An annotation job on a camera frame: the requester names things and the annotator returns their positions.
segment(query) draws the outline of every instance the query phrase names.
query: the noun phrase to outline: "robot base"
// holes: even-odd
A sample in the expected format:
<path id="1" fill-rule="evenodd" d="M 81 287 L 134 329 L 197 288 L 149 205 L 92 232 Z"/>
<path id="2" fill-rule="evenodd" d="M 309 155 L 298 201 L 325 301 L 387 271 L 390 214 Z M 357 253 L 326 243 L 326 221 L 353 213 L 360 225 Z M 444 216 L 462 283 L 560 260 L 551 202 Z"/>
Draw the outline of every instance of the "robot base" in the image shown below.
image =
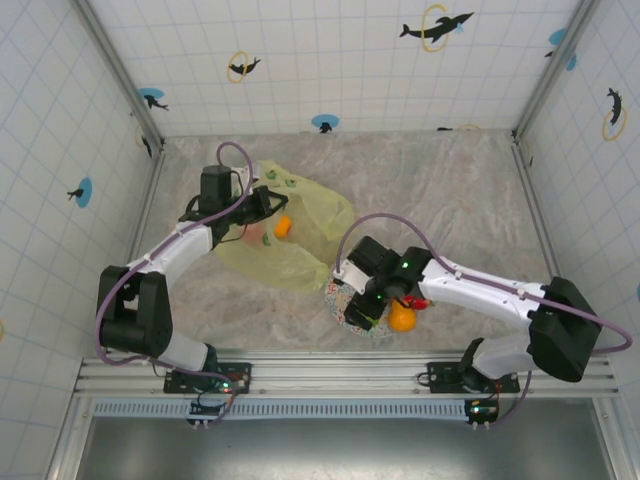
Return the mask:
<path id="1" fill-rule="evenodd" d="M 493 393 L 493 380 L 487 379 L 486 389 L 481 392 L 471 390 L 463 381 L 459 371 L 460 362 L 427 363 L 425 377 L 429 379 L 431 393 Z M 517 375 L 505 375 L 496 380 L 500 384 L 500 393 L 518 393 L 520 384 Z"/>

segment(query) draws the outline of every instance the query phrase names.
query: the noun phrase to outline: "metal floor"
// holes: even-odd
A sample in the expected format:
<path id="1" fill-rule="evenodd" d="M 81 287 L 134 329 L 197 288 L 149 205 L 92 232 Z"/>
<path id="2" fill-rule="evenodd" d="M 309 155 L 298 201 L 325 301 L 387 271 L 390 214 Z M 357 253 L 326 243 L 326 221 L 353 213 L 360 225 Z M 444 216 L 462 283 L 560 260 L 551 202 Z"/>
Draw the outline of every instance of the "metal floor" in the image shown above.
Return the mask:
<path id="1" fill-rule="evenodd" d="M 490 432 L 406 419 L 227 421 L 194 432 L 181 420 L 97 418 L 78 478 L 604 480 L 601 445 L 588 400 L 529 400 Z"/>

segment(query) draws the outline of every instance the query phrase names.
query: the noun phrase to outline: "red object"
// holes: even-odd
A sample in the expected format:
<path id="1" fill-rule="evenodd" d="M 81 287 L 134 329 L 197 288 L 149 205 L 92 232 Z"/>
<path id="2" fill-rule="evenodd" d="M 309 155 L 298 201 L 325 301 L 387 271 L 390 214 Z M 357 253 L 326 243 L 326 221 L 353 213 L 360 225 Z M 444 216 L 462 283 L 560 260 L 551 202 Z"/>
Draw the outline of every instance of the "red object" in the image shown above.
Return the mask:
<path id="1" fill-rule="evenodd" d="M 429 300 L 416 298 L 413 295 L 407 295 L 402 299 L 405 304 L 409 305 L 412 310 L 424 310 L 429 306 Z"/>

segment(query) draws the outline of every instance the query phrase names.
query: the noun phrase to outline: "gray cloth floor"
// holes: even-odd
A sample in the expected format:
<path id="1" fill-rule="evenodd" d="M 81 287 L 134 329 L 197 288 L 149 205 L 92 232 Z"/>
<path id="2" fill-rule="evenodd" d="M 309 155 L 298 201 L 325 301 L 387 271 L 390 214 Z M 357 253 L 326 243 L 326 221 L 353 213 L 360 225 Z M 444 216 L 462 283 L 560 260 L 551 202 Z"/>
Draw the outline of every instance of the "gray cloth floor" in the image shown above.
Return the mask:
<path id="1" fill-rule="evenodd" d="M 142 252 L 168 235 L 199 193 L 202 167 L 225 140 L 253 160 L 271 159 L 352 202 L 356 215 L 391 212 L 413 221 L 455 262 L 506 278 L 547 282 L 542 251 L 506 132 L 393 132 L 172 138 L 142 239 Z M 242 166 L 232 147 L 228 165 Z M 362 227 L 382 244 L 419 245 L 406 227 L 372 220 Z M 218 348 L 273 350 L 460 349 L 479 336 L 508 333 L 501 321 L 438 303 L 409 333 L 369 339 L 340 326 L 320 290 L 291 293 L 263 286 L 198 259 L 170 292 L 174 328 Z"/>

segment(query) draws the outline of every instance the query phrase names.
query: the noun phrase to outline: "metal bar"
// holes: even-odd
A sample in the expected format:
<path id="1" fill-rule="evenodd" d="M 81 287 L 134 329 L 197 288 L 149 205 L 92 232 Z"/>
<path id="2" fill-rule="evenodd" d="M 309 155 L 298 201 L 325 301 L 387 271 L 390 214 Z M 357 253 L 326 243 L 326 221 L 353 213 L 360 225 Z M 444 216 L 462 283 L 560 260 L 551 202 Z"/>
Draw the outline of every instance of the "metal bar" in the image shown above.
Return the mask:
<path id="1" fill-rule="evenodd" d="M 218 359 L 224 362 L 242 362 L 247 361 L 255 364 L 275 365 L 277 363 L 283 365 L 290 365 L 291 361 L 295 362 L 322 362 L 324 365 L 339 364 L 343 365 L 349 362 L 349 365 L 356 365 L 355 362 L 360 361 L 361 364 L 366 364 L 368 361 L 376 362 L 421 362 L 424 365 L 430 361 L 445 361 L 445 360 L 460 360 L 460 357 L 464 354 L 464 350 L 425 350 L 422 352 L 305 352 L 305 351 L 273 351 L 273 350 L 239 350 L 239 349 L 224 349 L 217 350 Z M 120 360 L 130 356 L 126 353 L 110 353 L 109 357 L 114 360 Z M 609 364 L 609 360 L 606 357 L 593 357 L 589 359 L 589 365 L 603 363 Z M 85 358 L 82 360 L 82 365 L 104 365 L 99 358 Z M 142 365 L 148 366 L 149 362 L 142 360 L 135 360 L 129 364 L 129 366 Z"/>
<path id="2" fill-rule="evenodd" d="M 544 221 L 544 216 L 540 210 L 540 203 L 538 203 L 538 197 L 536 191 L 533 188 L 533 182 L 529 175 L 529 169 L 527 168 L 522 149 L 519 145 L 512 145 L 511 152 L 513 153 L 513 160 L 516 162 L 516 168 L 518 169 L 518 175 L 520 176 L 520 182 L 524 189 L 524 195 L 529 205 L 529 212 L 533 220 L 533 226 L 536 229 L 538 235 L 538 241 L 540 242 L 540 248 L 542 248 L 542 256 L 547 264 L 547 270 L 551 277 L 561 275 L 560 266 L 556 258 L 553 244 L 551 243 L 551 237 L 549 236 L 549 230 L 547 224 Z"/>
<path id="3" fill-rule="evenodd" d="M 111 40 L 107 36 L 104 27 L 100 23 L 95 10 L 91 6 L 89 0 L 71 0 L 71 6 L 78 14 L 80 22 L 84 26 L 89 38 L 93 41 L 98 52 L 102 56 L 102 60 L 107 65 L 114 76 L 114 79 L 120 91 L 131 107 L 133 114 L 140 123 L 140 128 L 144 133 L 147 141 L 155 148 L 156 151 L 162 150 L 162 135 L 156 126 L 149 110 L 142 101 L 133 80 L 129 76 L 122 60 L 118 56 L 116 49 L 113 47 Z"/>
<path id="4" fill-rule="evenodd" d="M 218 400 L 203 400 L 216 405 Z M 98 399 L 94 417 L 177 418 L 211 420 L 210 416 L 190 413 L 191 400 L 176 398 Z M 265 399 L 239 398 L 226 420 L 292 418 L 430 418 L 467 420 L 464 400 L 412 399 Z"/>
<path id="5" fill-rule="evenodd" d="M 558 45 L 553 52 L 551 63 L 549 63 L 542 78 L 536 85 L 533 95 L 529 99 L 524 113 L 518 121 L 518 126 L 515 129 L 517 141 L 524 138 L 527 131 L 531 128 L 533 121 L 549 97 L 551 89 L 556 84 L 567 62 L 569 62 L 571 56 L 575 53 L 578 40 L 580 40 L 585 28 L 589 24 L 589 20 L 591 20 L 591 17 L 599 5 L 600 0 L 582 0 L 576 8 L 562 42 L 560 42 L 560 45 Z"/>
<path id="6" fill-rule="evenodd" d="M 409 354 L 244 352 L 232 359 L 253 364 L 252 393 L 242 398 L 473 398 L 477 395 L 432 395 L 415 377 L 430 361 L 459 360 L 460 353 Z M 228 360 L 223 352 L 221 360 Z M 87 360 L 80 371 L 76 396 L 193 398 L 195 395 L 164 394 L 164 379 L 154 376 L 148 363 L 109 367 Z M 536 371 L 533 397 L 618 397 L 616 380 L 606 359 L 593 359 L 581 382 L 573 384 Z"/>
<path id="7" fill-rule="evenodd" d="M 635 469 L 629 458 L 627 444 L 613 402 L 608 398 L 593 400 L 605 451 L 609 454 L 611 470 L 616 480 L 637 479 Z"/>
<path id="8" fill-rule="evenodd" d="M 72 400 L 73 415 L 67 417 L 68 425 L 71 425 L 68 437 L 62 448 L 62 458 L 57 464 L 52 464 L 47 475 L 47 480 L 72 480 L 78 475 L 82 454 L 87 444 L 89 428 L 91 427 L 94 400 L 80 398 Z M 67 422 L 63 432 L 68 428 Z"/>
<path id="9" fill-rule="evenodd" d="M 131 245 L 127 253 L 127 259 L 129 261 L 135 260 L 140 254 L 140 244 L 142 243 L 142 236 L 147 226 L 147 220 L 149 219 L 149 212 L 151 211 L 151 204 L 153 203 L 153 197 L 158 188 L 158 181 L 160 180 L 160 173 L 162 172 L 162 165 L 164 164 L 165 152 L 160 151 L 157 161 L 153 165 L 153 170 L 147 181 L 144 190 L 144 201 L 140 207 L 140 211 L 137 215 L 136 228 L 131 236 Z"/>

